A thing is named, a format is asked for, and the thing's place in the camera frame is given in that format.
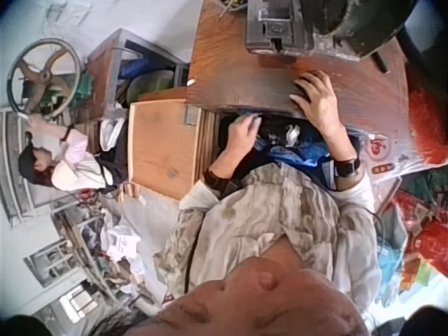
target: wooden table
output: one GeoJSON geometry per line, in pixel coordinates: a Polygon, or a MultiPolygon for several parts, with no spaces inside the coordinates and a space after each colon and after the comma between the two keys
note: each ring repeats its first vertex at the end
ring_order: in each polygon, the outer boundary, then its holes
{"type": "Polygon", "coordinates": [[[226,13],[204,0],[190,65],[187,104],[206,109],[249,107],[302,118],[288,98],[297,92],[301,71],[320,69],[332,80],[342,122],[351,128],[407,138],[408,107],[404,56],[393,39],[382,49],[391,73],[383,74],[371,58],[350,62],[333,57],[303,57],[288,62],[246,51],[245,15],[226,13]]]}

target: sewing machine handwheel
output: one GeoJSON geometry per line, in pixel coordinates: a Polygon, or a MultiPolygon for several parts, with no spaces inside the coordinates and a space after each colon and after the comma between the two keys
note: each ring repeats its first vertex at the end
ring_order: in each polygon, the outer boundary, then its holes
{"type": "Polygon", "coordinates": [[[43,94],[48,88],[50,88],[51,86],[60,87],[62,95],[64,96],[64,101],[56,110],[52,111],[49,114],[44,115],[46,119],[52,119],[57,117],[70,104],[71,100],[74,98],[76,94],[76,89],[78,88],[80,80],[81,80],[81,62],[75,50],[71,47],[71,45],[69,45],[67,42],[59,38],[43,38],[26,47],[15,59],[8,74],[8,79],[6,82],[6,94],[8,96],[9,104],[14,112],[24,113],[28,115],[31,114],[34,111],[34,109],[39,105],[39,102],[41,101],[43,94]],[[30,51],[36,49],[37,47],[41,47],[48,44],[59,46],[59,49],[56,50],[47,59],[47,61],[45,62],[45,66],[41,71],[36,72],[31,70],[29,68],[28,63],[25,62],[24,57],[30,51]],[[75,68],[74,70],[75,80],[71,88],[69,87],[67,82],[63,79],[63,77],[55,75],[52,72],[52,67],[54,63],[67,53],[71,56],[75,68]],[[32,84],[31,95],[29,96],[24,109],[21,109],[19,107],[13,95],[13,77],[17,69],[21,70],[23,76],[32,84]]]}

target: right hand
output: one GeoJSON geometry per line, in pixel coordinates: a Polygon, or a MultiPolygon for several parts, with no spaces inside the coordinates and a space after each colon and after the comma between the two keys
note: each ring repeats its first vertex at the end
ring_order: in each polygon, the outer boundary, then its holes
{"type": "Polygon", "coordinates": [[[209,171],[222,179],[231,179],[239,163],[251,151],[260,125],[261,118],[255,114],[238,117],[229,126],[225,150],[210,166],[209,171]]]}
{"type": "Polygon", "coordinates": [[[255,143],[261,118],[256,114],[242,115],[229,126],[229,137],[225,152],[241,162],[255,143]]]}
{"type": "Polygon", "coordinates": [[[307,93],[310,101],[296,94],[290,94],[289,97],[300,106],[322,136],[331,137],[340,131],[343,125],[339,120],[337,98],[330,77],[320,70],[315,70],[302,73],[294,83],[307,93]]]}
{"type": "Polygon", "coordinates": [[[40,113],[33,113],[28,117],[28,131],[32,134],[40,132],[46,123],[40,113]]]}

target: black watch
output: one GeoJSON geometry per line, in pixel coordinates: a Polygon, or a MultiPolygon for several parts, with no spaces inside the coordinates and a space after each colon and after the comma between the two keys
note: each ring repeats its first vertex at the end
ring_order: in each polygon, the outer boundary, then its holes
{"type": "Polygon", "coordinates": [[[213,190],[217,190],[220,193],[224,193],[224,190],[227,188],[227,184],[229,183],[229,179],[217,177],[217,175],[213,174],[211,171],[206,170],[204,173],[204,183],[207,187],[213,190]]]}
{"type": "Polygon", "coordinates": [[[350,177],[355,175],[360,165],[361,161],[359,160],[359,157],[347,161],[335,160],[335,168],[337,175],[341,177],[350,177]]]}

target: white shirt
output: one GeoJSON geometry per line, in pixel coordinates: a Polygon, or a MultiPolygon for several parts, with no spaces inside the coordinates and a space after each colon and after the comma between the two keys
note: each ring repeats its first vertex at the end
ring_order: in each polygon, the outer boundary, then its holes
{"type": "MultiPolygon", "coordinates": [[[[53,185],[65,191],[80,189],[105,188],[106,183],[101,175],[99,163],[86,151],[88,138],[72,129],[59,149],[58,163],[51,176],[53,185]]],[[[108,184],[113,184],[112,174],[104,168],[108,184]]]]}

